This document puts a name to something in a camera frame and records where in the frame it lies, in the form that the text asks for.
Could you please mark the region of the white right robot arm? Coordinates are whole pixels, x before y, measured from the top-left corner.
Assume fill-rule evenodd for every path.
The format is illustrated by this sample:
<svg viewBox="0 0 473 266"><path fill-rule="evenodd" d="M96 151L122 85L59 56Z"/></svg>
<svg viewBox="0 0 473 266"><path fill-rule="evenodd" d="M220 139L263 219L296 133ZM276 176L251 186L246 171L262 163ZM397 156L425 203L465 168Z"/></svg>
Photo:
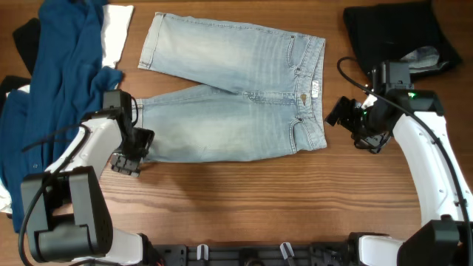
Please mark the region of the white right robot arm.
<svg viewBox="0 0 473 266"><path fill-rule="evenodd" d="M407 240L350 234L350 264L471 265L472 190L452 151L437 95L392 89L370 94L367 102L342 97L325 120L348 129L358 149L377 151L395 139L418 194L421 228Z"/></svg>

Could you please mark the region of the light blue denim shorts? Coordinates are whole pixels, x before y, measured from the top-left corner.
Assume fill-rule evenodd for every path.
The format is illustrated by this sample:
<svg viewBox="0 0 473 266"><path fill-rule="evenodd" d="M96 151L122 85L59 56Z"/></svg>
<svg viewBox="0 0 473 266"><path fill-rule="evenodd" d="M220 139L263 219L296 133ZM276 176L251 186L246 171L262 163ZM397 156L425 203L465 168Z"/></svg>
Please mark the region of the light blue denim shorts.
<svg viewBox="0 0 473 266"><path fill-rule="evenodd" d="M147 160L252 161L326 147L323 38L256 24L157 13L141 69L194 86L139 101Z"/></svg>

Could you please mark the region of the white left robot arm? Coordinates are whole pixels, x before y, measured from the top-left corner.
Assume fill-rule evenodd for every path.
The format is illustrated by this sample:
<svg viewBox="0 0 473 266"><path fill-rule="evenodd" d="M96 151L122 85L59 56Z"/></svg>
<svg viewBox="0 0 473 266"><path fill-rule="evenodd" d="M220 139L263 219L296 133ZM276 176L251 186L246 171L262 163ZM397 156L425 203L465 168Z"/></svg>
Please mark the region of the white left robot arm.
<svg viewBox="0 0 473 266"><path fill-rule="evenodd" d="M112 225L99 178L106 163L138 176L154 133L128 115L89 114L69 148L42 173L21 184L24 219L18 252L24 265L164 265L148 237Z"/></svg>

